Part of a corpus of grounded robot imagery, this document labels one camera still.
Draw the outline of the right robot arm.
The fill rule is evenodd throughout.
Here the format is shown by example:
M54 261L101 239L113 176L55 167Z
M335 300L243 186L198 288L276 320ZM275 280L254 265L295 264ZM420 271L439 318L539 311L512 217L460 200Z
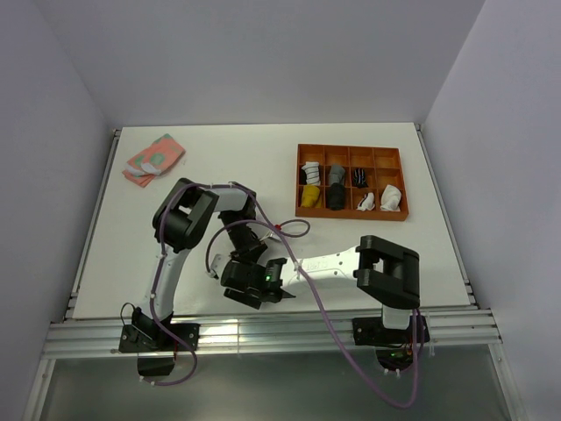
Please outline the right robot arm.
M366 235L343 252L291 261L271 259L261 265L218 254L210 264L214 276L233 301L259 309L316 290L341 290L351 285L381 304L381 336L399 341L420 308L420 255L391 241Z

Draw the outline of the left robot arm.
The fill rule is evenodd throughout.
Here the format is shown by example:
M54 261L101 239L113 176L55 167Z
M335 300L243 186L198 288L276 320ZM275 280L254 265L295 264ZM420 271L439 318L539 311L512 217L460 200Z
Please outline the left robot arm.
M235 260L255 263L266 251L247 225L256 219L256 198L254 191L236 182L210 186L187 178L179 179L168 193L153 217L160 247L154 280L131 318L139 340L149 349L160 350L171 339L174 294L184 262L202 241L214 214L228 232Z

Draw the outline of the orange compartment tray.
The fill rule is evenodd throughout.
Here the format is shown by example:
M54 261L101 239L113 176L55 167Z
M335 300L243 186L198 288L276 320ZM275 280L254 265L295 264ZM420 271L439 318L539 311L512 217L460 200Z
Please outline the orange compartment tray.
M323 193L321 208L302 208L302 182L300 168L306 161L318 161L321 169ZM326 206L326 193L329 187L328 174L333 164L345 168L344 188L345 207L342 210L330 210ZM366 171L367 188L356 188L352 182L354 168ZM404 184L401 156L397 148L376 146L339 146L300 144L297 148L295 215L303 218L344 218L362 220L404 221L408 217L408 199ZM385 187L394 185L402 194L400 211L382 211L380 197ZM371 211L356 210L360 199L368 192L375 195L375 208Z

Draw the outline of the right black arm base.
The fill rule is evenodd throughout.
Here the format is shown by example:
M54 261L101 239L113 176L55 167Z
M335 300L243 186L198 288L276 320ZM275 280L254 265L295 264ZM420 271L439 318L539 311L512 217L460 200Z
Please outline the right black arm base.
M403 371L413 364L413 321L416 321L416 350L422 353L430 342L427 320L415 310L382 308L379 317L352 319L356 346L371 346L379 364L389 371Z

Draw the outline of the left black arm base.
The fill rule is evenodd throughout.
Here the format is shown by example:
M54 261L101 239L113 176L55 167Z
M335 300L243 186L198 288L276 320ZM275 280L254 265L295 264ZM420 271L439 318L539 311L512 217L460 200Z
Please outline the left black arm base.
M174 324L169 316L161 321L169 335L151 318L135 307L131 321L121 318L123 328L119 341L120 353L136 353L138 374L143 380L159 380L172 373L179 351L195 351L198 346L200 325Z

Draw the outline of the black striped sock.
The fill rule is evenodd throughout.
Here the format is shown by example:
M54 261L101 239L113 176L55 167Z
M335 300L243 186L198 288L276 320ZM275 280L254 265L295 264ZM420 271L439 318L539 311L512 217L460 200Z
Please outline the black striped sock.
M352 182L356 188L367 188L366 171L363 168L354 168L352 171Z

